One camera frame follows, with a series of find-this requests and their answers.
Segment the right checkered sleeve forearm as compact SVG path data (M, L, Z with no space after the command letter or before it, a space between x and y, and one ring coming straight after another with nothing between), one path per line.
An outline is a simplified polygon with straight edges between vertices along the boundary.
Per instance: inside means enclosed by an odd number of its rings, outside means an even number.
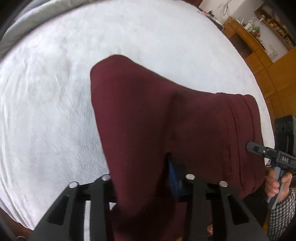
M289 189L283 201L270 212L267 236L269 240L279 240L295 216L295 192Z

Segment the person's right hand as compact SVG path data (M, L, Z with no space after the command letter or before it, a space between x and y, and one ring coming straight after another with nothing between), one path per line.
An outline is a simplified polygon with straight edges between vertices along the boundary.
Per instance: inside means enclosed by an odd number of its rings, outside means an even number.
M265 178L266 178L265 192L267 194L267 197L274 197L280 191L280 184L275 179L275 171L273 171L273 169L270 169L269 173L266 175ZM281 178L281 182L283 186L280 194L278 195L278 202L282 202L287 197L290 191L291 181L292 181L292 174L290 172L285 173Z

